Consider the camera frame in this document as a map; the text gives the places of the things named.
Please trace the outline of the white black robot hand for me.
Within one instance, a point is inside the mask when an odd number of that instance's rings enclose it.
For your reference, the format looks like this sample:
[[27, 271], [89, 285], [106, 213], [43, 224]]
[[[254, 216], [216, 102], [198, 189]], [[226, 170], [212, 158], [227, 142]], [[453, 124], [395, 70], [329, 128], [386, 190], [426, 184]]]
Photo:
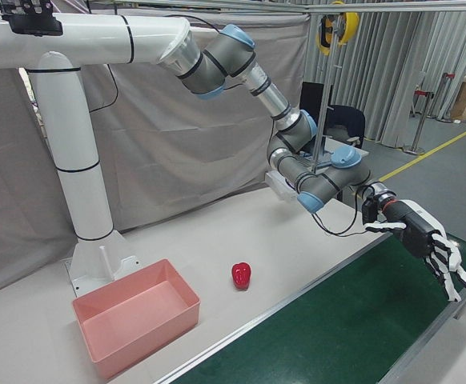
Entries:
[[391, 232], [408, 252], [424, 261], [443, 286], [450, 302], [459, 302], [452, 276], [466, 288], [466, 271], [457, 245], [447, 239], [442, 224], [412, 200], [393, 197], [367, 198], [362, 205], [364, 228], [370, 232]]

